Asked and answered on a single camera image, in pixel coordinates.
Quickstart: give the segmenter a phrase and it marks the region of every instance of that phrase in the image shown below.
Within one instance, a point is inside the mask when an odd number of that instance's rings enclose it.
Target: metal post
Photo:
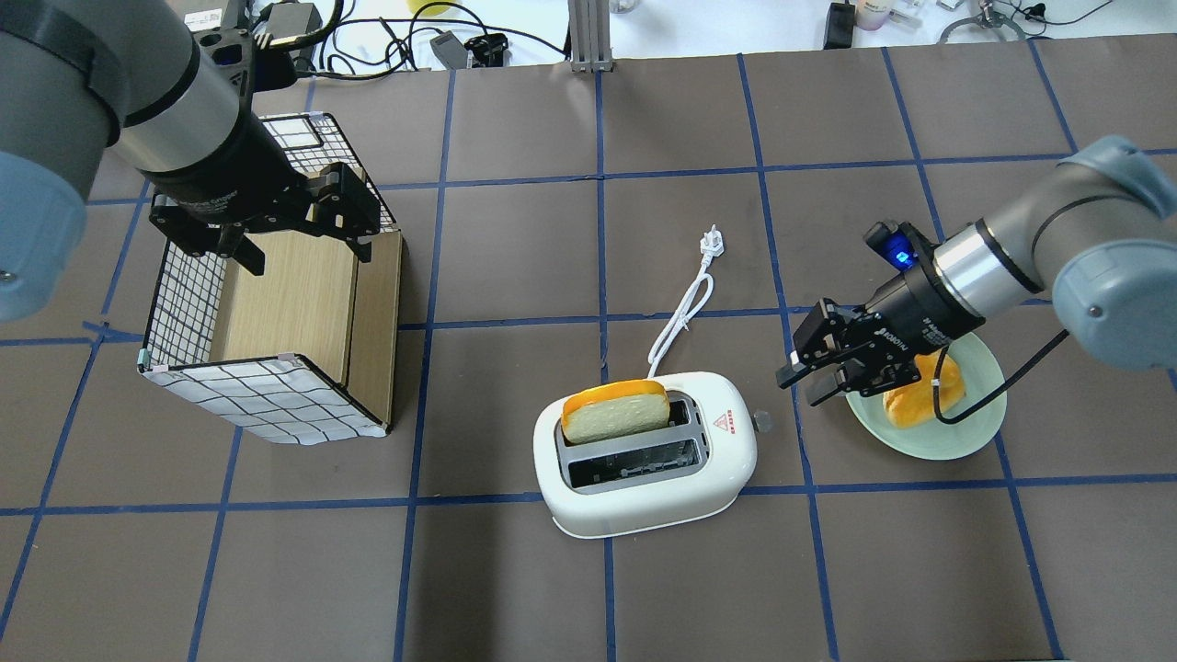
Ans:
[[[609,45],[609,0],[568,0],[572,71],[613,71]]]

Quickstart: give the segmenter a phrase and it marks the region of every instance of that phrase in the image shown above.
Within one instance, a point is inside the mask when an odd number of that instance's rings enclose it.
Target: wooden board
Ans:
[[[386,423],[392,421],[401,241],[399,231],[378,234],[372,239],[372,262],[357,270],[347,369],[347,392]]]
[[[355,256],[343,241],[300,232],[250,238],[266,253],[266,272],[228,264],[212,360],[292,352],[346,383]]]

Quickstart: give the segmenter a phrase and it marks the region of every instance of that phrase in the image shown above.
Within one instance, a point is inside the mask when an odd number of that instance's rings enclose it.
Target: green plate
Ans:
[[[960,366],[965,396],[944,412],[946,417],[969,409],[1005,380],[993,353],[973,333],[953,340],[949,356]],[[887,421],[882,395],[864,398],[858,393],[850,393],[846,402],[863,426],[879,441],[920,459],[957,459],[975,454],[985,448],[1005,419],[1005,393],[956,425],[946,425],[933,418],[906,430],[900,430]]]

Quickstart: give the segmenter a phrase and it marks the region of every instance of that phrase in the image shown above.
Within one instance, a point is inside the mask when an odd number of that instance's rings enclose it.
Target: white bottle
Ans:
[[[893,6],[895,0],[858,0],[855,24],[863,29],[876,31],[886,22]]]

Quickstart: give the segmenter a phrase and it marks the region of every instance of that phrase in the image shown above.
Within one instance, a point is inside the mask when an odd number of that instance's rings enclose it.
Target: bread slice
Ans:
[[[669,424],[666,389],[652,379],[614,382],[580,391],[565,400],[560,417],[570,444],[636,435]]]
[[[883,393],[883,409],[887,421],[896,428],[913,428],[936,418],[936,410],[932,408],[932,376],[936,375],[938,358],[939,352],[917,356],[916,368],[919,369],[920,380]],[[944,366],[940,369],[940,411],[947,411],[962,398],[964,379],[960,377],[960,366],[952,357],[944,357]]]

